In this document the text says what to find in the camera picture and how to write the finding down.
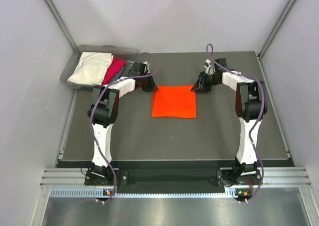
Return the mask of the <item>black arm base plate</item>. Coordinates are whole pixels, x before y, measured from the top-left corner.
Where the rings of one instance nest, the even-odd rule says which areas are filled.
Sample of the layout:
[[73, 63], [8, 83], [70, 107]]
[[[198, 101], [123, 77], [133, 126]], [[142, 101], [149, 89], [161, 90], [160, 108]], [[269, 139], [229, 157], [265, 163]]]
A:
[[240, 166], [235, 160], [156, 160], [112, 162], [110, 167], [91, 165], [86, 186], [135, 185], [136, 183], [198, 182], [203, 185], [231, 187], [259, 185], [258, 164]]

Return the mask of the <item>orange t shirt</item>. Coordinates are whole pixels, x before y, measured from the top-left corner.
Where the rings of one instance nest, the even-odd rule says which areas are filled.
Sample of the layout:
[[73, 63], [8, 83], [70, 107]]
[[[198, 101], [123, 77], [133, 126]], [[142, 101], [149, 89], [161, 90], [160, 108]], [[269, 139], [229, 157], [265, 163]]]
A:
[[196, 93], [192, 85], [158, 86], [153, 93], [152, 117], [196, 118]]

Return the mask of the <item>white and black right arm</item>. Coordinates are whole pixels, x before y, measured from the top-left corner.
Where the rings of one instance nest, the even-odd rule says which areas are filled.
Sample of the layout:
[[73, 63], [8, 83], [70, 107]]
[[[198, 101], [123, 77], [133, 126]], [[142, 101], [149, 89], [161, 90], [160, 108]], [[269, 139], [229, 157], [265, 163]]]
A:
[[240, 143], [232, 170], [232, 183], [244, 184], [257, 174], [258, 131], [267, 112], [264, 83], [237, 71], [200, 72], [192, 92], [208, 93], [223, 84], [235, 91], [235, 112], [240, 121]]

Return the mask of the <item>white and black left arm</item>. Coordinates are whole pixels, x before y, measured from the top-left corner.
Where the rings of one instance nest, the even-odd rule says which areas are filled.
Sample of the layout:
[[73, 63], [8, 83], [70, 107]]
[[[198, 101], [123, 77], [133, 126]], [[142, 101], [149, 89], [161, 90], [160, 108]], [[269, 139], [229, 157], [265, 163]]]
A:
[[94, 154], [86, 174], [87, 185], [93, 185], [93, 181], [97, 185], [109, 185], [114, 182], [111, 134], [118, 117], [120, 98], [139, 88], [146, 93], [158, 90], [149, 66], [147, 61], [132, 62], [126, 75], [93, 88], [88, 117], [93, 135]]

